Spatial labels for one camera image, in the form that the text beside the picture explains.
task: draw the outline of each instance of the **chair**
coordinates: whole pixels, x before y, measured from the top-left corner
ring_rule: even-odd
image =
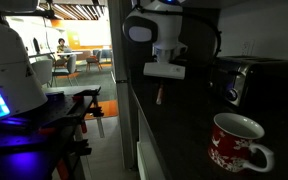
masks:
[[[112,61],[112,49],[103,49],[102,58],[105,58],[106,62],[108,62],[107,58],[110,58],[110,61]]]
[[[64,58],[55,60],[55,62],[54,62],[55,67],[65,67],[65,65],[66,65],[66,59],[64,59]]]
[[[98,70],[101,71],[101,69],[103,69],[101,66],[101,63],[100,63],[101,56],[102,56],[102,51],[97,51],[95,56],[90,56],[90,57],[86,58],[86,62],[87,62],[86,71],[90,70],[91,63],[97,64]]]
[[[69,76],[75,72],[75,69],[76,69],[76,54],[72,54],[72,55],[70,55],[70,57],[67,60],[66,68],[56,68],[56,67],[54,68],[54,70],[52,72],[53,78],[52,78],[51,85],[53,84],[53,79],[54,79],[55,85],[57,87],[57,82],[56,82],[57,76],[67,76],[67,79],[69,80],[70,85],[73,86],[72,81],[71,81]]]
[[[50,87],[50,81],[52,80],[52,63],[51,59],[40,60],[32,63],[33,71],[36,74],[36,78],[40,81],[41,85],[47,84]]]

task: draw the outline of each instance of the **floor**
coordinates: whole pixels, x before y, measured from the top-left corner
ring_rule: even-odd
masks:
[[[79,85],[101,85],[98,96],[99,101],[116,99],[116,87],[111,75],[111,67],[103,67],[101,72],[97,67],[91,66],[91,70],[85,72],[85,63],[79,63],[78,70],[82,72],[77,76]],[[57,79],[58,86],[70,86],[66,78]],[[86,121],[87,133],[91,155],[81,157],[85,178],[87,180],[139,180],[137,171],[129,171],[123,168],[121,134],[118,117],[102,118],[104,138],[100,138],[97,121]],[[53,179],[60,179],[57,171],[53,173]]]

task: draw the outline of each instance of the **ceiling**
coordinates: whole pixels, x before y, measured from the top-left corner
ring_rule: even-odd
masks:
[[[55,17],[62,20],[99,20],[107,11],[107,0],[53,0]],[[39,10],[49,9],[41,0]]]

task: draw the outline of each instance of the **table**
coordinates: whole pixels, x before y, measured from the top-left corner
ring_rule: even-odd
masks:
[[[62,87],[62,88],[47,88],[43,89],[46,93],[55,93],[64,91],[66,104],[72,100],[72,95],[86,89],[99,90],[100,86],[78,86],[78,87]],[[85,115],[86,109],[90,107],[92,102],[91,97],[84,97],[82,103],[78,103],[74,108],[68,110],[69,115],[83,114]],[[28,149],[13,149],[12,151],[5,151],[0,153],[0,180],[4,179],[17,179],[17,180],[44,180],[52,179],[52,172],[58,165],[61,159],[65,160],[66,166],[71,174],[70,179],[85,179],[83,168],[78,157],[75,157],[74,163],[69,162],[72,159],[68,153],[73,141],[76,125],[64,126],[57,128],[51,138],[43,146],[31,146]],[[20,133],[14,131],[0,131],[4,135],[19,135],[23,138],[29,137],[30,133]]]
[[[29,54],[28,57],[29,58],[35,58],[35,57],[40,57],[40,56],[47,56],[50,54],[54,54],[54,52],[47,52],[47,53],[37,53],[37,54]]]
[[[72,54],[83,54],[83,52],[57,53],[59,56],[67,56]]]

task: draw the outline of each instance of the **person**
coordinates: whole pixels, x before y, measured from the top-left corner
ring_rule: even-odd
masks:
[[[58,39],[58,46],[57,46],[57,52],[58,53],[63,53],[64,52],[64,48],[68,48],[68,46],[65,46],[65,40],[63,38],[59,38]]]
[[[65,44],[65,40],[63,38],[59,38],[58,39],[58,46],[57,46],[57,53],[64,53],[65,48],[68,48],[68,46],[64,45]],[[55,66],[65,66],[67,59],[69,56],[60,56],[60,59],[57,59],[55,61]]]

